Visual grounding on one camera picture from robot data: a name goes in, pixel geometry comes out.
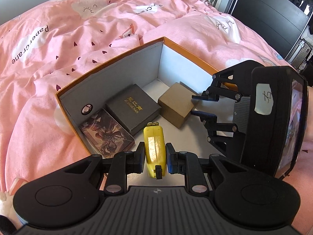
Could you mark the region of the person right hand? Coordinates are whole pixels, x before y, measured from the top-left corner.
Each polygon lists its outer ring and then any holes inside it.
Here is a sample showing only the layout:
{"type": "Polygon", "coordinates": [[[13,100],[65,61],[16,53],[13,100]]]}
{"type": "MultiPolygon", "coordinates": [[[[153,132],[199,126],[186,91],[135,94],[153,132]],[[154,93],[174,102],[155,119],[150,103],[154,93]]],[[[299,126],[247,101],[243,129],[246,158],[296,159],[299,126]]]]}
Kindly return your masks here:
{"type": "Polygon", "coordinates": [[[312,119],[312,87],[309,87],[309,106],[305,136],[297,163],[284,179],[292,185],[300,195],[301,205],[292,226],[301,234],[312,234],[313,224],[313,119],[312,119]]]}

